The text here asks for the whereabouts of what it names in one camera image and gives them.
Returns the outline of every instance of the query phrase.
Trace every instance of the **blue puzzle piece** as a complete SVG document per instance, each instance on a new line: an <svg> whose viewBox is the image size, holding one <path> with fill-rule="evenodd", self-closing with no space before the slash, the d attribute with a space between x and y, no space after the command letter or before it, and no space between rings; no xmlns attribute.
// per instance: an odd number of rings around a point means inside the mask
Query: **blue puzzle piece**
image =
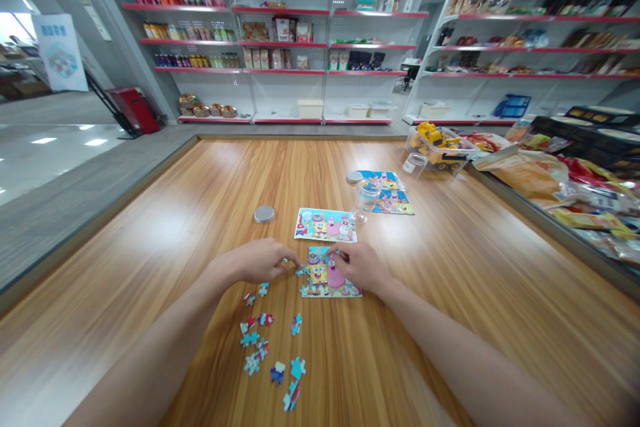
<svg viewBox="0 0 640 427"><path fill-rule="evenodd" d="M254 330L251 333L251 335L245 334L242 337L242 340L240 341L240 345L242 345L243 348L246 348L249 344L255 345L255 343L258 341L259 338L260 338L260 335Z"/></svg>
<svg viewBox="0 0 640 427"><path fill-rule="evenodd" d="M296 357L291 361L291 375L300 380L300 377L306 375L307 369L305 369L306 360L300 362L300 357Z"/></svg>

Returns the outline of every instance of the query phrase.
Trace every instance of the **silver metal lid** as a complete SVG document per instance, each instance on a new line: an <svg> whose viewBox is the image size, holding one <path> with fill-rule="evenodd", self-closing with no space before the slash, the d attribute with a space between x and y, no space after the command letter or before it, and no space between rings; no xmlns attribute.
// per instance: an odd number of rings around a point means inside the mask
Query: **silver metal lid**
<svg viewBox="0 0 640 427"><path fill-rule="evenodd" d="M362 173L358 172L357 170L349 172L347 174L347 180L351 183L358 183L362 180Z"/></svg>
<svg viewBox="0 0 640 427"><path fill-rule="evenodd" d="M266 224L267 222L273 220L274 217L275 211L268 205L258 207L255 212L253 212L253 218L258 224Z"/></svg>

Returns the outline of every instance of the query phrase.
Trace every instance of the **white storage box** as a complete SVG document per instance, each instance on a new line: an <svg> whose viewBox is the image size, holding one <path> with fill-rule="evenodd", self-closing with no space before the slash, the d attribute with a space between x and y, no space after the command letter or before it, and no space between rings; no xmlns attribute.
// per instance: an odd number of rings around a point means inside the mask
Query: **white storage box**
<svg viewBox="0 0 640 427"><path fill-rule="evenodd" d="M322 100L304 99L298 100L298 116L301 119L322 118Z"/></svg>
<svg viewBox="0 0 640 427"><path fill-rule="evenodd" d="M395 104L390 100L372 100L369 102L369 118L387 118L389 110L395 110Z"/></svg>
<svg viewBox="0 0 640 427"><path fill-rule="evenodd" d="M420 116L427 120L442 119L447 116L449 108L451 108L449 105L439 100L424 102L420 109Z"/></svg>
<svg viewBox="0 0 640 427"><path fill-rule="evenodd" d="M352 103L349 106L349 118L366 118L369 106L364 103Z"/></svg>

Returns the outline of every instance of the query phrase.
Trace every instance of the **jigsaw puzzle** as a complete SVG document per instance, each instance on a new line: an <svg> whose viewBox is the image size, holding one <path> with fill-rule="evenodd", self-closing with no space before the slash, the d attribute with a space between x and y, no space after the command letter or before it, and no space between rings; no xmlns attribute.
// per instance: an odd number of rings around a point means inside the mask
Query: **jigsaw puzzle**
<svg viewBox="0 0 640 427"><path fill-rule="evenodd" d="M333 255L326 256L329 247L309 247L309 285L302 285L305 298L362 297L362 289L353 285L336 267Z"/></svg>
<svg viewBox="0 0 640 427"><path fill-rule="evenodd" d="M327 242L357 242L355 223L349 212L301 208L293 238Z"/></svg>
<svg viewBox="0 0 640 427"><path fill-rule="evenodd" d="M381 191L373 211L384 214L413 215L413 207L407 199L407 194L398 190Z"/></svg>

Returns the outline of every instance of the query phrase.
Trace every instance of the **wood grain tabletop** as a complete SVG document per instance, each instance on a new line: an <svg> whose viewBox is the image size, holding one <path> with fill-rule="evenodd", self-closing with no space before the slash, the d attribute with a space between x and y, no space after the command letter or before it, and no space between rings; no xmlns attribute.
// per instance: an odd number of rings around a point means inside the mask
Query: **wood grain tabletop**
<svg viewBox="0 0 640 427"><path fill-rule="evenodd" d="M328 244L293 239L298 209L349 211L347 172L401 171L405 157L390 141L200 141L1 318L0 425L62 425L211 258L269 236L305 258ZM357 230L393 275L593 424L629 422L639 306L464 172L425 173L407 196L414 216L371 213ZM253 220L260 205L275 209L272 222ZM227 291L162 425L472 425L375 296L303 299L302 283L290 272L252 308L241 298L255 286ZM239 325L262 312L274 317L257 327L269 354L250 378ZM297 356L307 374L284 413Z"/></svg>

